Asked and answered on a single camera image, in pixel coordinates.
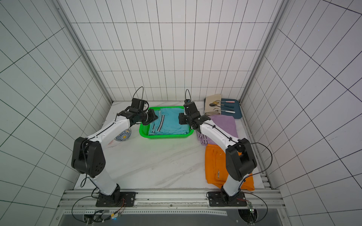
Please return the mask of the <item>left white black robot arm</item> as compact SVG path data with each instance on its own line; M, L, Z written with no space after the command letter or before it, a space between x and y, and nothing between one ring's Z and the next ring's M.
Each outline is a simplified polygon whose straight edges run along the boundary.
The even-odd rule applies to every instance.
M103 150L121 132L137 123L148 125L156 119L158 117L153 109L127 108L118 113L105 128L88 137L79 137L75 140L71 166L80 174L89 177L90 181L99 189L97 206L116 206L122 199L119 185L113 181L105 169L106 158Z

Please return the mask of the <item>green plastic basket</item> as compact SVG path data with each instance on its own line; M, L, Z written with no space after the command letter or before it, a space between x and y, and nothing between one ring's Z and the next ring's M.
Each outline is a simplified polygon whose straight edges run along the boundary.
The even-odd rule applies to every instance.
M179 113L184 113L183 106L160 106L151 107L158 119L145 126L140 125L139 133L148 139L186 138L193 130L188 124L179 123Z

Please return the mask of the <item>purple pants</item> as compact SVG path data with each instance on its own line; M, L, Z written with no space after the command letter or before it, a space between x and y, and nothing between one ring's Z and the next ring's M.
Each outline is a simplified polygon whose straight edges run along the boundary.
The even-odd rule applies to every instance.
M210 119L215 123L215 125L224 130L226 133L238 137L236 121L233 116L228 115L211 115ZM201 145L217 145L211 138L201 134L197 131L197 138L200 141Z

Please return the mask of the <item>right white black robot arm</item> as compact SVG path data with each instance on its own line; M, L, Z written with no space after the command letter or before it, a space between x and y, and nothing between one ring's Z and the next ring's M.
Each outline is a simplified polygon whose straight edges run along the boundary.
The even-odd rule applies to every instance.
M246 206L246 201L242 201L245 195L240 188L257 167L251 143L246 138L239 139L228 134L206 115L192 118L191 115L180 113L179 123L187 124L191 129L211 138L225 153L227 180L219 192L207 193L209 200L215 205Z

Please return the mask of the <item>teal pants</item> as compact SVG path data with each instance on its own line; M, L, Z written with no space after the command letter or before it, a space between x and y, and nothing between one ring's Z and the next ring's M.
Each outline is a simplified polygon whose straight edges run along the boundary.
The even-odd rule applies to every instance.
M150 124L149 136L186 135L189 133L189 125L179 124L179 113L184 113L181 108L161 108L155 110L158 119Z

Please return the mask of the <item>orange pants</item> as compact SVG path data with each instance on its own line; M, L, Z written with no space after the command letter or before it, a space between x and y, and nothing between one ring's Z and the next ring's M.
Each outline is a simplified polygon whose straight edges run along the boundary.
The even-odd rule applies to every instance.
M205 174L207 182L218 188L222 188L228 178L225 153L217 145L206 146Z

